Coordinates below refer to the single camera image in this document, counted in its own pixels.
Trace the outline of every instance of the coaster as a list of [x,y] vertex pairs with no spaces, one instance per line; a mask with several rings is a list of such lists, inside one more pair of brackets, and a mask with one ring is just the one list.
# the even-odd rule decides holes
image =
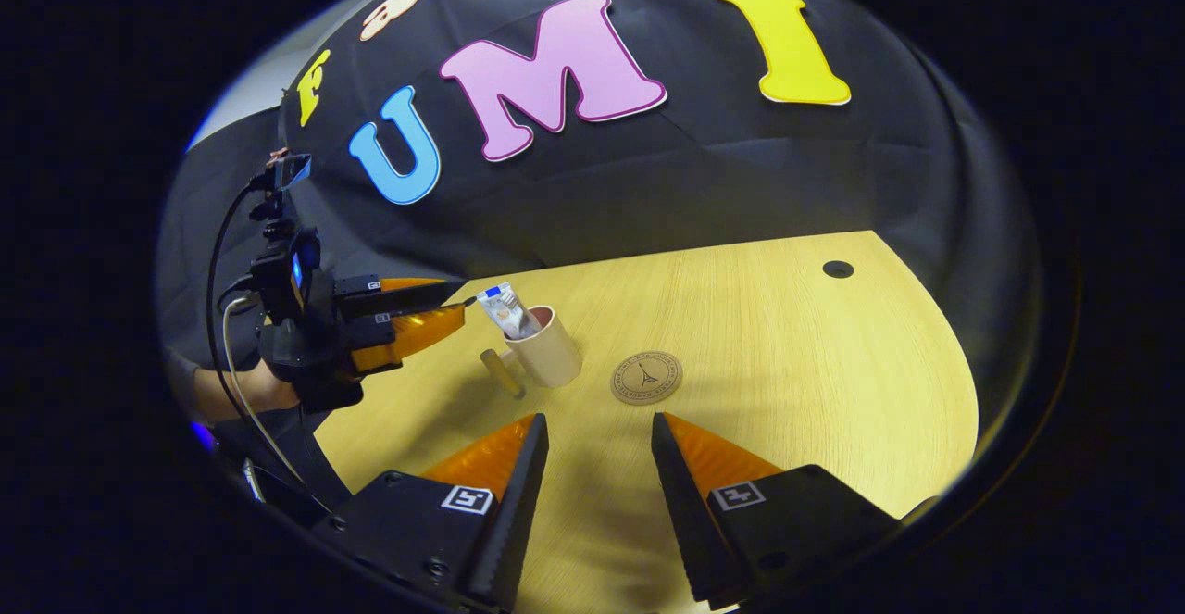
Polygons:
[[660,402],[674,394],[683,380],[683,365],[665,352],[635,353],[617,365],[609,389],[630,405]]

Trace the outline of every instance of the white mug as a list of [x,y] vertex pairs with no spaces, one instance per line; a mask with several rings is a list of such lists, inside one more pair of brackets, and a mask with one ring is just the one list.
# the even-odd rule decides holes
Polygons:
[[523,369],[534,382],[545,388],[566,385],[581,372],[581,353],[555,309],[550,306],[536,306],[527,311],[536,315],[543,330],[525,339],[508,339],[502,334],[504,343],[508,345],[507,351],[495,353],[487,350],[481,353],[481,362],[485,362],[489,373],[514,395],[520,394],[521,385],[507,366],[515,360],[523,364]]

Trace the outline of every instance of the blue letter u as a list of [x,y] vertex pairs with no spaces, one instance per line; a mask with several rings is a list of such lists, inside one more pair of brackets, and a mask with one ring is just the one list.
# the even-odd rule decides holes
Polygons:
[[433,191],[436,179],[441,175],[441,155],[440,151],[436,151],[436,142],[433,142],[431,134],[424,128],[424,121],[419,121],[418,113],[411,107],[411,98],[415,95],[415,88],[399,88],[379,110],[385,120],[396,124],[404,141],[411,147],[416,164],[410,172],[399,174],[395,171],[390,159],[378,146],[374,137],[378,128],[373,123],[361,126],[350,140],[350,154],[359,159],[378,192],[397,205],[410,205],[421,200]]

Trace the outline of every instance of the eiffel tower logo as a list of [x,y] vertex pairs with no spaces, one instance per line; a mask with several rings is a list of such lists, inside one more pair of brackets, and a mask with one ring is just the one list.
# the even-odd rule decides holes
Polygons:
[[642,386],[646,386],[646,383],[656,383],[656,382],[659,382],[659,379],[655,378],[654,375],[649,375],[646,372],[645,369],[642,369]]

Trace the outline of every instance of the light wood tabletop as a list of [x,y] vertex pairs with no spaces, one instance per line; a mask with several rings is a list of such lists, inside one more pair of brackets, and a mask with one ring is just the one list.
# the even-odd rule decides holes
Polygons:
[[[850,277],[824,271],[830,261]],[[795,468],[818,463],[901,518],[944,491],[975,448],[967,360],[930,294],[872,231],[693,248],[470,281],[451,301],[510,281],[526,306],[555,307],[583,358],[579,376],[515,399],[480,353],[504,351],[473,306],[459,332],[397,371],[364,380],[358,405],[315,436],[351,492],[386,469],[418,474],[530,412],[550,452],[515,612],[684,614],[696,603],[651,454],[668,411]],[[668,398],[628,405],[620,362],[673,353]]]

